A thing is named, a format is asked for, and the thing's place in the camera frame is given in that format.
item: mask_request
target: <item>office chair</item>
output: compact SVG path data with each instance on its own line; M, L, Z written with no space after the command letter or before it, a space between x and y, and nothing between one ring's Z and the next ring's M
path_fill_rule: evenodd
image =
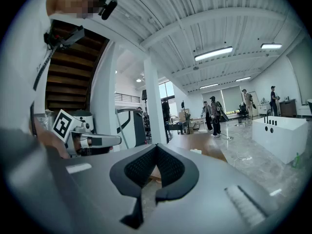
M244 103L243 105L239 105L239 113L240 116L243 118L243 119L250 119L249 117L249 113L247 111L247 108L246 108L246 104Z

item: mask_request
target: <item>window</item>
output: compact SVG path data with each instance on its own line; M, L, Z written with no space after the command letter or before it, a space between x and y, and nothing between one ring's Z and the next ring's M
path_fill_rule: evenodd
M160 98L174 96L174 87L171 81L159 85Z
M203 96L203 101L208 102L208 104L210 104L210 105L211 105L211 99L210 98L212 96L214 96L215 100L220 102L221 106L223 107L223 110L225 111L221 90L216 90L216 91L204 93L204 94L202 94L202 96Z
M159 93L160 93L160 98L167 97L166 86L164 83L159 85Z
M239 111L239 105L243 102L242 93L239 86L222 89L226 114L234 114Z
M239 105L243 101L239 86L204 93L202 94L203 101L211 104L211 96L214 96L215 100L221 103L226 115L238 113Z

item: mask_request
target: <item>staircase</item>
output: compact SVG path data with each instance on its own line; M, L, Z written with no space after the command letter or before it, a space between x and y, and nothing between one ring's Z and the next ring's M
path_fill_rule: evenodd
M67 36L76 26L53 21L53 34ZM66 50L52 55L45 91L45 107L58 112L60 109L89 110L93 75L109 40L84 29L85 37Z

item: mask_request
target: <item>tiled floor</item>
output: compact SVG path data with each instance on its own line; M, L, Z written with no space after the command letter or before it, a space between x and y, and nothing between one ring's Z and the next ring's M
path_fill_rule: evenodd
M221 132L234 137L227 139L221 135L214 139L220 147L227 162L236 167L250 179L262 185L269 193L278 189L276 198L279 205L283 205L298 195L300 188L312 171L312 121L308 121L309 133L305 152L300 156L297 168L292 164L285 165L264 147L252 140L252 122L237 120L221 123ZM151 181L142 190L142 205L144 217L148 217L155 208L155 193L161 185Z

